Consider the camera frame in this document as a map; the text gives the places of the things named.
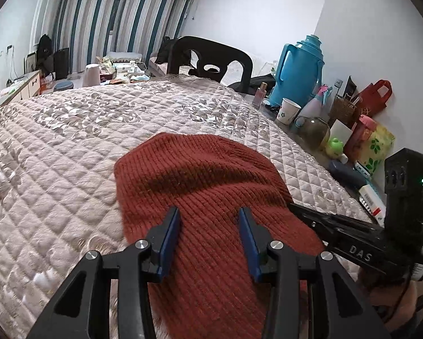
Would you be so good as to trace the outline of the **person right hand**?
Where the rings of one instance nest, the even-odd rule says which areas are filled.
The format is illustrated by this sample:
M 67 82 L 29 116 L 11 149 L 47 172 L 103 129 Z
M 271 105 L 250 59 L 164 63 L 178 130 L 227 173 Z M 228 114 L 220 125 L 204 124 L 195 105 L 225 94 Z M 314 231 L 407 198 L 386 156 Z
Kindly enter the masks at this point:
M 382 320 L 390 333 L 413 318 L 418 299 L 416 282 L 388 285 L 377 273 L 360 269 L 357 283 L 371 305 L 386 312 Z

